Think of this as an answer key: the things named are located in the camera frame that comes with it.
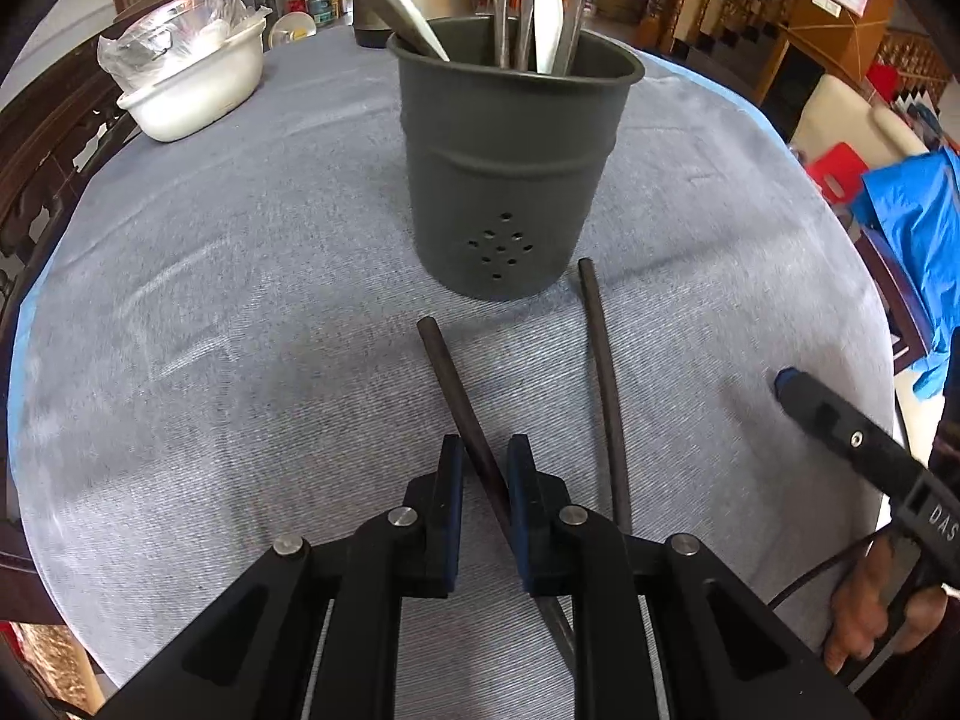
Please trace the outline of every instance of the utensil holder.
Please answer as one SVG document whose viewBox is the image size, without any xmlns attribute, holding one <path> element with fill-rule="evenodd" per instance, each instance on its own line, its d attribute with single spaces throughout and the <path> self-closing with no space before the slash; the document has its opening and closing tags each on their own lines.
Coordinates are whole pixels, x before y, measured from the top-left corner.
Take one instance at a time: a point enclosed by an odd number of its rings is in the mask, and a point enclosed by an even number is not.
<svg viewBox="0 0 960 720">
<path fill-rule="evenodd" d="M 570 262 L 643 65 L 585 32 L 570 76 L 500 70 L 490 16 L 430 25 L 451 62 L 397 35 L 388 42 L 400 60 L 416 254 L 468 298 L 536 295 Z M 516 20 L 509 31 L 512 45 Z"/>
</svg>

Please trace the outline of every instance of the tablecloth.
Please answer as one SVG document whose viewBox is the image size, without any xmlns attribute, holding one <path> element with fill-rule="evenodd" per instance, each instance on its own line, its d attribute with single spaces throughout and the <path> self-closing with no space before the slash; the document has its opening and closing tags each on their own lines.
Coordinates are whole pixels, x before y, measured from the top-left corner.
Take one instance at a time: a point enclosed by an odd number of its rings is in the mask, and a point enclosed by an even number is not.
<svg viewBox="0 0 960 720">
<path fill-rule="evenodd" d="M 769 598 L 878 507 L 781 413 L 773 377 L 808 370 L 889 430 L 887 325 L 760 114 L 644 61 L 577 250 L 606 301 L 635 531 L 697 533 Z M 141 135 L 91 181 L 23 307 L 8 415 L 38 570 L 109 676 L 128 679 L 275 536 L 345 536 L 433 469 L 454 426 L 424 314 L 501 461 L 526 433 L 542 470 L 608 512 L 575 266 L 505 304 L 427 276 L 390 53 L 348 28 L 273 50 L 237 110 L 177 143 Z M 782 609 L 811 646 L 835 579 Z M 572 696 L 469 474 L 456 592 L 404 604 L 397 716 L 572 716 Z"/>
</svg>

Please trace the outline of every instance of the finger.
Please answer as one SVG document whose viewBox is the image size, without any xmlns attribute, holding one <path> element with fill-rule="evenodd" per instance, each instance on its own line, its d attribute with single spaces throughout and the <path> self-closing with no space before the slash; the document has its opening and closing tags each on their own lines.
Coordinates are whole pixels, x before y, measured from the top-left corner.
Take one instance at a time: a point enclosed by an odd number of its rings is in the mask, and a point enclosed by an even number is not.
<svg viewBox="0 0 960 720">
<path fill-rule="evenodd" d="M 839 627 L 856 626 L 870 638 L 881 637 L 887 630 L 887 610 L 880 603 L 880 590 L 866 571 L 854 572 L 834 593 L 830 605 Z"/>
<path fill-rule="evenodd" d="M 824 645 L 824 666 L 827 666 L 832 674 L 839 674 L 843 664 L 847 662 L 847 650 L 841 646 L 831 634 Z"/>
<path fill-rule="evenodd" d="M 907 602 L 904 630 L 896 641 L 896 651 L 907 653 L 920 644 L 944 621 L 947 594 L 942 587 L 928 587 Z"/>
<path fill-rule="evenodd" d="M 839 617 L 827 638 L 830 649 L 862 661 L 874 651 L 874 638 L 848 617 Z"/>
</svg>

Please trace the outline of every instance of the hole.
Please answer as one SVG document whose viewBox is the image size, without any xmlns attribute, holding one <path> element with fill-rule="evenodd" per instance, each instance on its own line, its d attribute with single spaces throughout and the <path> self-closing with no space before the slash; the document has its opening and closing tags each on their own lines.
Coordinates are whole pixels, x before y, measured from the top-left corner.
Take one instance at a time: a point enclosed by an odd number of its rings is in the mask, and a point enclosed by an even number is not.
<svg viewBox="0 0 960 720">
<path fill-rule="evenodd" d="M 723 587 L 714 584 L 707 603 L 738 680 L 750 682 L 789 665 L 784 650 Z"/>
<path fill-rule="evenodd" d="M 930 498 L 930 488 L 920 488 L 920 492 L 913 496 L 913 499 L 907 503 L 907 507 L 914 514 L 919 514 L 928 498 Z"/>
<path fill-rule="evenodd" d="M 253 643 L 270 593 L 262 584 L 252 587 L 222 617 L 208 626 L 205 636 L 190 647 L 181 665 L 184 671 L 228 688 L 240 674 L 240 667 Z"/>
</svg>

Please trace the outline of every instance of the dark metal rod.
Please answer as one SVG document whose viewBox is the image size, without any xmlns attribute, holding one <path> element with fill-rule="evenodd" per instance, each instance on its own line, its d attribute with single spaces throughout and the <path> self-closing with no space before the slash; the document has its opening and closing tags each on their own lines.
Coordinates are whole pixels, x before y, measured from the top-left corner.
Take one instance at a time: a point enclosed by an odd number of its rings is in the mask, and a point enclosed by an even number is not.
<svg viewBox="0 0 960 720">
<path fill-rule="evenodd" d="M 623 437 L 623 415 L 620 411 L 620 392 L 616 386 L 616 371 L 613 368 L 613 352 L 610 348 L 610 333 L 607 318 L 600 298 L 600 285 L 593 260 L 584 257 L 577 268 L 584 290 L 584 307 L 587 309 L 587 333 L 593 358 L 597 366 L 597 383 L 600 385 L 600 402 L 603 405 L 603 429 L 607 438 L 607 458 L 610 462 L 610 487 L 613 498 L 613 522 L 621 533 L 634 532 L 634 510 L 630 501 L 630 471 L 627 469 L 627 445 Z"/>
<path fill-rule="evenodd" d="M 584 0 L 570 0 L 566 4 L 563 16 L 563 28 L 560 30 L 560 45 L 553 60 L 554 76 L 569 76 L 573 67 L 573 57 L 577 55 L 580 42 L 580 29 L 584 21 Z"/>
<path fill-rule="evenodd" d="M 517 48 L 514 52 L 514 70 L 530 68 L 530 44 L 534 34 L 534 0 L 520 1 L 520 32 L 517 33 Z"/>
<path fill-rule="evenodd" d="M 440 325 L 433 317 L 424 317 L 416 323 L 416 328 L 424 341 L 426 356 L 429 357 L 437 383 L 440 384 L 443 399 L 446 400 L 450 415 L 453 416 L 453 421 L 460 431 L 460 438 L 464 440 L 464 446 L 467 447 L 467 455 L 472 460 L 484 493 L 487 494 L 487 499 L 493 507 L 496 521 L 500 523 L 500 529 L 509 542 L 510 490 L 507 489 L 500 467 L 493 458 L 490 444 L 474 413 L 453 357 L 450 357 L 450 350 L 446 346 L 446 341 L 443 340 L 443 333 L 440 333 Z M 560 657 L 572 674 L 574 669 L 573 630 L 560 607 L 560 602 L 556 598 L 534 598 L 534 601 L 541 617 L 544 618 L 544 624 L 550 632 L 550 637 L 553 638 Z"/>
<path fill-rule="evenodd" d="M 510 68 L 510 45 L 507 38 L 507 0 L 493 0 L 493 51 L 496 66 Z"/>
</svg>

